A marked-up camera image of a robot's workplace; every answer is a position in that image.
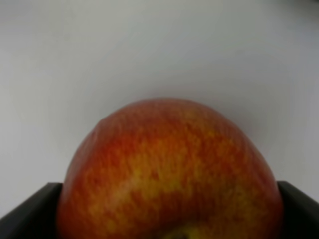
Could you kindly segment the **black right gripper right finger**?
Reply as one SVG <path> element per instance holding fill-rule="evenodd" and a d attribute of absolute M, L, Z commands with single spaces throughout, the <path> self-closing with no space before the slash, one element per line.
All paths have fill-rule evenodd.
<path fill-rule="evenodd" d="M 319 203 L 286 181 L 277 182 L 284 203 L 282 239 L 319 239 Z"/>

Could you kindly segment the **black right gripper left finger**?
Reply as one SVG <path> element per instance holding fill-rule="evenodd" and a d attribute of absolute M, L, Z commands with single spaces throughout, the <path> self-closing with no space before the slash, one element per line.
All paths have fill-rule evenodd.
<path fill-rule="evenodd" d="M 48 183 L 0 219 L 2 239 L 55 239 L 61 183 Z"/>

